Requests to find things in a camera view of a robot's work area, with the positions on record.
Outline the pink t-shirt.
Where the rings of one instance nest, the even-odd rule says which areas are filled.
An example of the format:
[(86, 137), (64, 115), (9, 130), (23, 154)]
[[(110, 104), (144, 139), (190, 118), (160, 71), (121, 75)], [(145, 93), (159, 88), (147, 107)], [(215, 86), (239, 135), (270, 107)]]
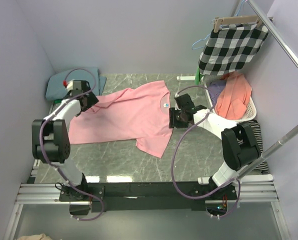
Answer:
[(72, 145), (135, 140), (139, 150), (163, 156), (173, 132), (170, 91), (163, 80), (100, 95), (98, 100), (70, 121)]

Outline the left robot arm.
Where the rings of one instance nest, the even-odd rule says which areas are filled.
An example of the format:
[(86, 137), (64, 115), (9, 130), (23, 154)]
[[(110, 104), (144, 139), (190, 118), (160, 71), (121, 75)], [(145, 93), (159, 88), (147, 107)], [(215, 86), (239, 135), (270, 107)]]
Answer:
[(86, 80), (64, 81), (63, 85), (66, 95), (59, 106), (45, 118), (36, 119), (31, 124), (32, 155), (53, 167), (63, 179), (64, 186), (72, 187), (71, 195), (77, 201), (83, 201), (89, 195), (89, 188), (85, 175), (70, 159), (68, 125), (99, 100)]

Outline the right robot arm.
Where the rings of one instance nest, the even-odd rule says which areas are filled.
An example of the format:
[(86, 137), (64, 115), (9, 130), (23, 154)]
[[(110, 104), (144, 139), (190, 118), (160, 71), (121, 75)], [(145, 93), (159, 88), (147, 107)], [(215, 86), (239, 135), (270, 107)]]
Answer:
[(201, 128), (221, 140), (223, 163), (207, 184), (211, 198), (219, 200), (226, 194), (224, 184), (261, 156), (252, 125), (248, 121), (228, 120), (203, 105), (195, 105), (189, 94), (175, 95), (176, 107), (169, 109), (169, 128), (185, 129), (188, 134)]

